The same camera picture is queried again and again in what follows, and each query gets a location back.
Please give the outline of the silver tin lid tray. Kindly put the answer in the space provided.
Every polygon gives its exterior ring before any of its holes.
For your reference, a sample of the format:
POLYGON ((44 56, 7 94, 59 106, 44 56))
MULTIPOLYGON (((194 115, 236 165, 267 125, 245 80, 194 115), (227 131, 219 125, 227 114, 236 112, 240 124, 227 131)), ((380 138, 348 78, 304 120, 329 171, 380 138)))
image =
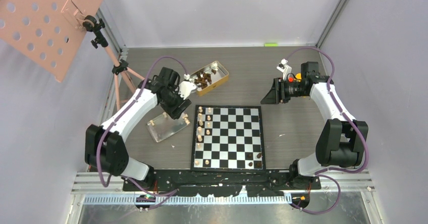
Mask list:
POLYGON ((190 120, 185 112, 181 113, 176 120, 172 119, 166 112, 163 112, 148 121, 147 128, 154 141, 159 143, 183 130, 189 124, 190 120))

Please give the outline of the black white chessboard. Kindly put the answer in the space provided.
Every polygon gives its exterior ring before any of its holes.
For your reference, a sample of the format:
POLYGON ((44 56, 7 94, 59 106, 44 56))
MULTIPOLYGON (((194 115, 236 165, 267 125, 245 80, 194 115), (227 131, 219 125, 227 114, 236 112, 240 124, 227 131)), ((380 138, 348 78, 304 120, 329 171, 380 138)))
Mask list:
POLYGON ((209 172, 266 170, 262 109, 257 105, 196 105, 190 168, 209 172), (202 142, 197 128, 202 127, 202 142), (262 168, 254 167, 255 161, 262 168))

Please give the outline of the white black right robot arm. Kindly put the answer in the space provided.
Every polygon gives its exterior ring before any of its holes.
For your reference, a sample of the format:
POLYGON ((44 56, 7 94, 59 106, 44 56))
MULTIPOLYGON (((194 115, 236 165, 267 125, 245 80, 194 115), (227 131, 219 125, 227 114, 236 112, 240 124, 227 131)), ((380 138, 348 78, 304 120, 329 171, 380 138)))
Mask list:
POLYGON ((364 168, 368 125, 350 114, 339 99, 333 81, 319 72, 317 62, 301 64, 301 78, 294 78, 286 59, 277 65, 282 73, 275 78, 261 104, 288 103, 293 97, 310 97, 318 107, 325 125, 315 152, 296 159, 289 166, 288 182, 301 189, 308 181, 330 170, 346 173, 364 168))

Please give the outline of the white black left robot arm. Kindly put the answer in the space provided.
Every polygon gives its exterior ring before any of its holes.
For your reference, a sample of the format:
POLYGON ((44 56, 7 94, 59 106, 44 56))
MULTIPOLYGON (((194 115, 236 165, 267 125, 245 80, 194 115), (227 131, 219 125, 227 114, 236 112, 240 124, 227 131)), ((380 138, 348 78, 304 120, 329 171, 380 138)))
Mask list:
POLYGON ((189 74, 181 80, 176 71, 163 67, 158 75, 142 81, 134 95, 110 119, 87 128, 84 161, 101 174, 133 178, 141 190, 150 190, 155 183, 154 176, 149 174, 150 166, 131 158, 125 141, 156 106, 173 120, 181 118, 191 104, 188 97, 195 90, 189 74))

